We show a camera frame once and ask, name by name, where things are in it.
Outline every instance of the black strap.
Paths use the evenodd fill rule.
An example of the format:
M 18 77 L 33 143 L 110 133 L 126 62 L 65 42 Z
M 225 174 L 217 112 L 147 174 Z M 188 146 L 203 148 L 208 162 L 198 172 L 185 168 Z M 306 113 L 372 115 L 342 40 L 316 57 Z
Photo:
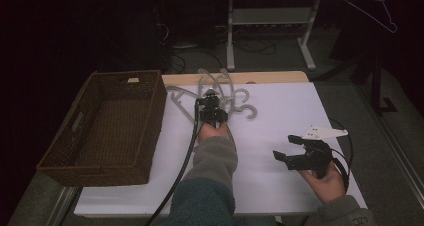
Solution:
M 345 185 L 345 193 L 347 192 L 347 189 L 349 188 L 349 175 L 347 175 L 345 168 L 343 167 L 343 164 L 340 162 L 338 158 L 333 158 L 333 162 L 336 164 L 337 168 L 339 169 L 343 183 Z

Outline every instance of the sleeve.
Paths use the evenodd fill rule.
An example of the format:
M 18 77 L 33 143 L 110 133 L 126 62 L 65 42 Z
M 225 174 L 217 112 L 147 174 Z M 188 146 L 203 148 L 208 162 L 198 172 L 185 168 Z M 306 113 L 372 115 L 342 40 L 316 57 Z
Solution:
M 318 225 L 322 226 L 376 226 L 373 213 L 360 208 L 351 195 L 343 196 L 334 202 L 318 208 Z
M 232 175 L 237 160 L 235 145 L 229 139 L 211 137 L 202 142 L 193 168 L 175 190 L 169 225 L 232 225 Z

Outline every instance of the clothes hanger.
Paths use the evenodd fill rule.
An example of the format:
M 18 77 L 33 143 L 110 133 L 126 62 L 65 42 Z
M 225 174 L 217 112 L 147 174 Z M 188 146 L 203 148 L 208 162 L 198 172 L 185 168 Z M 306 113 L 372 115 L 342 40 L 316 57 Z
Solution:
M 387 30 L 389 30 L 391 33 L 396 33 L 397 26 L 392 21 L 392 17 L 390 16 L 390 12 L 389 12 L 389 10 L 387 9 L 387 6 L 386 6 L 386 0 L 344 0 L 344 1 L 346 1 L 347 3 L 349 3 L 350 5 L 352 5 L 353 7 L 359 9 L 361 12 L 363 12 L 366 15 L 368 15 L 369 17 L 371 17 L 374 21 L 376 21 L 381 26 L 383 26 L 384 28 L 386 28 Z M 357 2 L 360 2 L 360 1 L 379 2 L 379 3 L 381 3 L 381 6 L 383 6 L 384 11 L 385 11 L 385 14 L 388 17 L 389 25 L 386 25 L 386 24 L 382 23 L 375 16 L 371 15 L 366 10 L 362 9 L 359 5 L 357 5 Z

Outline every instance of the dark wall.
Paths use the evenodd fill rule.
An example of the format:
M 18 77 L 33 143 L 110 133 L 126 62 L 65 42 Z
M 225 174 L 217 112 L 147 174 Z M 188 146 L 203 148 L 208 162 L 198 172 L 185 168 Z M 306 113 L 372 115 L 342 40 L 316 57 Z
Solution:
M 405 94 L 424 116 L 424 0 L 385 0 L 390 18 L 382 2 L 365 2 L 361 6 L 382 24 L 390 27 L 390 18 L 397 30 L 392 33 L 363 12 L 351 7 L 343 24 L 332 57 L 349 60 L 364 50 L 374 59 L 365 64 L 373 67 L 375 57 L 393 74 Z
M 0 0 L 0 225 L 90 73 L 163 69 L 151 3 Z

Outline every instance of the gray sleeve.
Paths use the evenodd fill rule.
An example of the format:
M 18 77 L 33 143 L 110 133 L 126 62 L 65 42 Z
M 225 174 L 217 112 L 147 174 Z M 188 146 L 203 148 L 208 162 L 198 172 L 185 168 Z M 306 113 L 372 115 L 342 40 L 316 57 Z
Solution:
M 207 178 L 233 190 L 232 176 L 237 168 L 236 147 L 225 137 L 211 137 L 197 146 L 193 168 L 184 179 Z
M 360 208 L 353 196 L 346 195 L 318 208 L 319 225 L 323 226 L 376 226 L 373 213 Z

